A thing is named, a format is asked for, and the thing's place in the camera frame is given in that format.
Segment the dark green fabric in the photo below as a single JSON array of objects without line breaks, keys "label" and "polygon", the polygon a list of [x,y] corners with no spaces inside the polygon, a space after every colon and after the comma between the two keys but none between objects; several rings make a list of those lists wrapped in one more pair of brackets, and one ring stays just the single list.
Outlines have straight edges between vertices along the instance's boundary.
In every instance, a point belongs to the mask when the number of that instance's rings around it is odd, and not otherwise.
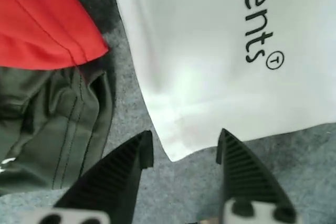
[{"label": "dark green fabric", "polygon": [[102,155],[112,118],[98,62],[56,71],[0,68],[0,196],[72,185]]}]

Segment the red cloth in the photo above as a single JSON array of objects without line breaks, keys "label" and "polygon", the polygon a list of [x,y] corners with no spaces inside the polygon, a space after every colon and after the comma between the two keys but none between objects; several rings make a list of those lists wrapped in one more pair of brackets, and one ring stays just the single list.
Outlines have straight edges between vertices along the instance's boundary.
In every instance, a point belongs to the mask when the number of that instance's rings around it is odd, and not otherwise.
[{"label": "red cloth", "polygon": [[78,0],[0,0],[0,66],[59,69],[107,51]]}]

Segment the ribbed black plastic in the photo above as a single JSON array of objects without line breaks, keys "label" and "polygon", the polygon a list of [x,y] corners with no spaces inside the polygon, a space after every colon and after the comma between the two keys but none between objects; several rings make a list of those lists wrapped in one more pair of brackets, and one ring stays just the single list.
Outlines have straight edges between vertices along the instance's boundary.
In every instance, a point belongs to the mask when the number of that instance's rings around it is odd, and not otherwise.
[{"label": "ribbed black plastic", "polygon": [[257,156],[227,130],[222,130],[217,162],[223,163],[226,200],[270,202],[292,207],[284,190]]},{"label": "ribbed black plastic", "polygon": [[152,133],[131,138],[88,170],[55,207],[106,212],[111,224],[131,224],[142,169],[152,167]]}]

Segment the white fabric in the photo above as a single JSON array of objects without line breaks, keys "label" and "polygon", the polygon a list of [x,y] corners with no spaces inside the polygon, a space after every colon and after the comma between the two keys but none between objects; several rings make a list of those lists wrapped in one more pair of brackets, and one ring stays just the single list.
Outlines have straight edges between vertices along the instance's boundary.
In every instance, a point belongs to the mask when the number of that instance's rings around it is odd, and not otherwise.
[{"label": "white fabric", "polygon": [[336,0],[117,2],[172,161],[222,128],[247,141],[336,121]]}]

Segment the garment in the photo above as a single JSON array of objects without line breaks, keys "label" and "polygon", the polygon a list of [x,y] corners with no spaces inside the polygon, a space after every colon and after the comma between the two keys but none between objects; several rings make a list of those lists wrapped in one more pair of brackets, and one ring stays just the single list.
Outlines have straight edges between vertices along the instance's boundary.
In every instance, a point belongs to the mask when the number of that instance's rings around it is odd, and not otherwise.
[{"label": "garment", "polygon": [[336,0],[117,0],[172,161],[336,121]]},{"label": "garment", "polygon": [[67,68],[99,58],[108,51],[78,0],[0,0],[0,3],[0,66],[34,70]]},{"label": "garment", "polygon": [[112,118],[101,60],[57,71],[0,68],[0,160],[14,158],[1,165],[0,196],[67,187],[101,158]]},{"label": "garment", "polygon": [[77,0],[21,2],[31,16],[17,0],[6,1],[0,9],[0,196],[68,187],[102,156],[113,109],[111,55],[103,56],[108,48]]}]

